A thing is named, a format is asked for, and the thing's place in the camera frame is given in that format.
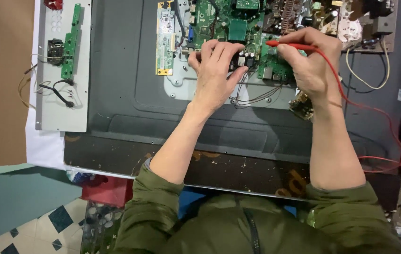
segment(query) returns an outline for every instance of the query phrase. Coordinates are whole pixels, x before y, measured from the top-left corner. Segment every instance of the hand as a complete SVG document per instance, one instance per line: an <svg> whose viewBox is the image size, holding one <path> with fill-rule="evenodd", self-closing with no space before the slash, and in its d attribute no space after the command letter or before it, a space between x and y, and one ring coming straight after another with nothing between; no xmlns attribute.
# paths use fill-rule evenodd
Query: hand
<svg viewBox="0 0 401 254"><path fill-rule="evenodd" d="M325 53L338 71L342 49L339 39L308 27L281 37L279 42L314 45ZM310 97L314 108L324 107L330 103L341 106L337 81L321 55L316 52L306 52L308 56L305 57L294 47L284 44L279 44L277 50L293 67L296 84Z"/></svg>
<svg viewBox="0 0 401 254"><path fill-rule="evenodd" d="M244 45L239 43L209 40L202 44L201 52L190 54L188 64L197 73L196 94L192 104L208 117L224 104L238 81L248 71L246 66L241 66L227 78L231 58L243 49Z"/></svg>

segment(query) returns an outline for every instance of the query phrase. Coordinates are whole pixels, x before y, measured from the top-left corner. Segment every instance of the black tile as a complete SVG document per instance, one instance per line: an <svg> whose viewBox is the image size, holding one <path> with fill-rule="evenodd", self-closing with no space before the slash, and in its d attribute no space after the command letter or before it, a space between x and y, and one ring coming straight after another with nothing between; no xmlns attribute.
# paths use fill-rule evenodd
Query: black tile
<svg viewBox="0 0 401 254"><path fill-rule="evenodd" d="M18 235L18 230L16 228L12 229L9 232L12 235L12 238L15 238Z"/></svg>
<svg viewBox="0 0 401 254"><path fill-rule="evenodd" d="M54 240L54 242L52 242L53 244L53 248L57 251L58 249L62 248L62 244L61 241L59 241L59 239Z"/></svg>
<svg viewBox="0 0 401 254"><path fill-rule="evenodd" d="M1 254L20 254L17 251L17 248L15 248L14 244L11 244L7 246L3 251L1 251Z"/></svg>
<svg viewBox="0 0 401 254"><path fill-rule="evenodd" d="M72 218L68 215L67 210L65 210L64 206L58 207L55 211L48 215L51 223L53 223L54 228L58 233L61 233L62 230L66 229L73 223Z"/></svg>

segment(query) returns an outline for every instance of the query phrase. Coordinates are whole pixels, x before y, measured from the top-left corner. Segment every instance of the finger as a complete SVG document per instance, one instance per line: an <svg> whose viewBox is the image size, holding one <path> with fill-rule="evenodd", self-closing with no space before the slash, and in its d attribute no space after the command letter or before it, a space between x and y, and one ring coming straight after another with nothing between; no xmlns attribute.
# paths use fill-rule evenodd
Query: finger
<svg viewBox="0 0 401 254"><path fill-rule="evenodd" d="M200 62L197 60L197 57L200 56L200 52L191 52L190 56L188 57L188 65L194 69L195 72L199 69Z"/></svg>
<svg viewBox="0 0 401 254"><path fill-rule="evenodd" d="M219 61L224 49L226 49L226 47L229 47L231 45L232 45L231 43L225 43L225 42L216 44L215 51L213 51L213 54L211 54L211 60Z"/></svg>
<svg viewBox="0 0 401 254"><path fill-rule="evenodd" d="M292 46L279 44L277 46L277 53L280 54L293 69L302 68L307 63L307 58L299 53L299 51Z"/></svg>
<svg viewBox="0 0 401 254"><path fill-rule="evenodd" d="M228 68L228 65L230 64L230 61L231 61L233 55L235 55L237 52L243 51L244 48L245 48L245 46L240 43L234 43L230 46L226 46L223 53L221 54L219 62L221 64L227 65L227 68Z"/></svg>
<svg viewBox="0 0 401 254"><path fill-rule="evenodd" d="M300 43L306 45L312 45L318 38L324 36L324 34L312 27L303 28L296 32L291 32L285 36L279 38L280 43Z"/></svg>
<svg viewBox="0 0 401 254"><path fill-rule="evenodd" d="M202 60L206 61L209 60L211 57L211 53L213 52L213 49L216 47L216 44L218 44L218 40L209 40L205 43L202 44Z"/></svg>
<svg viewBox="0 0 401 254"><path fill-rule="evenodd" d="M227 80L227 87L233 89L237 83L243 78L243 75L249 70L247 66L241 66L236 69Z"/></svg>

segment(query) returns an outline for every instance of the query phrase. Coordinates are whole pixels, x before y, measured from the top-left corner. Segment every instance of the right hand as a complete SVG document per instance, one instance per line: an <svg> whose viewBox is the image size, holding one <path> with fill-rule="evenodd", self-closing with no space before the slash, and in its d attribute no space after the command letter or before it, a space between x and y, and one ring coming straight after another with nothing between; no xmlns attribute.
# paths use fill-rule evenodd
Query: right hand
<svg viewBox="0 0 401 254"><path fill-rule="evenodd" d="M316 52L306 52L307 57L298 50L283 43L299 43L318 47L329 58L335 70L339 68L342 43L311 28L303 28L279 39L277 51L293 67L296 84L310 97L314 108L328 104L341 105L341 96L334 74L324 58Z"/></svg>

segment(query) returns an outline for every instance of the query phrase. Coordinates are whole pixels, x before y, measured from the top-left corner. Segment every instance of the green jacket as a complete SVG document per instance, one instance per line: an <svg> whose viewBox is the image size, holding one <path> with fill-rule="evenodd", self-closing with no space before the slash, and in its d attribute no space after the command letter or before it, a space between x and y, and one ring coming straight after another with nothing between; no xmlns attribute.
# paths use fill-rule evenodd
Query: green jacket
<svg viewBox="0 0 401 254"><path fill-rule="evenodd" d="M401 253L369 183L321 191L307 186L314 227L271 201L225 194L200 206L196 217L178 224L183 185L169 183L142 165L125 205L115 253L299 254Z"/></svg>

